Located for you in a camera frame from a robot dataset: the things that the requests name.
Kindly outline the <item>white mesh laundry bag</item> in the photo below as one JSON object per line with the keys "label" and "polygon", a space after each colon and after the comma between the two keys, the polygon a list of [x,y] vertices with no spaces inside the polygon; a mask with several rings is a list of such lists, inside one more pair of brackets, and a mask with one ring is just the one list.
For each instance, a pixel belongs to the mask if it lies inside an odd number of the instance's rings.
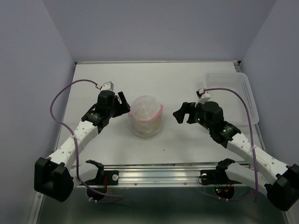
{"label": "white mesh laundry bag", "polygon": [[157,134],[162,128],[163,105],[153,96],[140,96],[128,113],[133,133],[142,138]]}

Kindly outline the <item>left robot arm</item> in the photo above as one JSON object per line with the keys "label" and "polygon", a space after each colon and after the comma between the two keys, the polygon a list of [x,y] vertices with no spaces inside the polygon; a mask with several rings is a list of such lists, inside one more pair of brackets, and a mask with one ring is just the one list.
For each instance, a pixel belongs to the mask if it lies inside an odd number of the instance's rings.
{"label": "left robot arm", "polygon": [[64,202],[74,188],[91,181],[106,184],[104,165],[87,160],[75,170],[71,167],[90,141],[97,137],[111,118],[130,111],[130,105],[123,92],[103,90],[95,103],[82,117],[70,137],[47,158],[40,157],[35,163],[34,189],[57,201]]}

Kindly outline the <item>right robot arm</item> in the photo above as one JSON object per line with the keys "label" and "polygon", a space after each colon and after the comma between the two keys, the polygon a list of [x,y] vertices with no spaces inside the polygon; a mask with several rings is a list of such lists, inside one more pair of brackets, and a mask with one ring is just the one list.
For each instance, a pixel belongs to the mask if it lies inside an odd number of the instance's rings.
{"label": "right robot arm", "polygon": [[252,145],[240,129],[224,120],[223,110],[216,102],[187,103],[173,113],[181,124],[188,114],[188,124],[198,123],[209,131],[210,137],[225,149],[242,157],[257,171],[235,163],[215,170],[220,182],[228,179],[241,182],[267,196],[278,209],[288,211],[299,199],[299,167],[281,162],[261,148]]}

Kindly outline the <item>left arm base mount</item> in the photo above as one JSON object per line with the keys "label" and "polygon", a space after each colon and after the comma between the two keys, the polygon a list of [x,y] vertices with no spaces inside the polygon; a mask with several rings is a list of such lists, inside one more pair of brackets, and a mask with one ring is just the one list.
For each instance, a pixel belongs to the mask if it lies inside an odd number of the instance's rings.
{"label": "left arm base mount", "polygon": [[79,184],[86,187],[90,202],[96,204],[116,203],[122,196],[109,194],[108,186],[118,185],[119,171],[106,171],[104,165],[94,160],[87,160],[78,168]]}

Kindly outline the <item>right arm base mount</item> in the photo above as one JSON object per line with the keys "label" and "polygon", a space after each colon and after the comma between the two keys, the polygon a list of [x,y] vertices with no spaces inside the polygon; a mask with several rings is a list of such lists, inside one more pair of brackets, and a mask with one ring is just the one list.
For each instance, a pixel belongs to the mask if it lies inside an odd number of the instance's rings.
{"label": "right arm base mount", "polygon": [[234,185],[240,182],[230,180],[225,172],[231,164],[235,165],[235,161],[226,158],[218,162],[215,169],[201,170],[198,183],[202,186],[214,185],[215,197],[220,200],[237,202],[242,200],[242,197],[233,199]]}

